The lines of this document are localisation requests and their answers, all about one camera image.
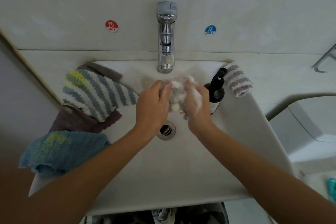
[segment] bottle label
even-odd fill
[[[219,106],[219,104],[220,104],[220,102],[218,102],[218,103],[211,103],[210,102],[210,114],[214,113],[216,111],[216,109]]]

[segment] black bottle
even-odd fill
[[[216,75],[212,78],[212,81],[205,84],[204,87],[209,90],[209,102],[210,102],[210,114],[213,114],[220,102],[224,98],[224,75],[228,70],[224,67],[221,67]]]

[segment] drain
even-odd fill
[[[176,128],[174,124],[172,124],[170,121],[166,121],[166,124],[162,126],[160,131],[157,133],[157,136],[161,138],[162,140],[169,140],[175,136]]]

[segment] forearm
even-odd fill
[[[198,138],[279,224],[335,223],[329,201],[214,125]]]
[[[57,178],[23,203],[25,223],[77,224],[92,202],[124,166],[149,142],[147,135],[131,130],[124,137]]]

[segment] faucet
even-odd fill
[[[158,61],[157,70],[160,73],[170,73],[175,65],[174,25],[177,6],[171,1],[156,4],[156,18],[158,21]]]

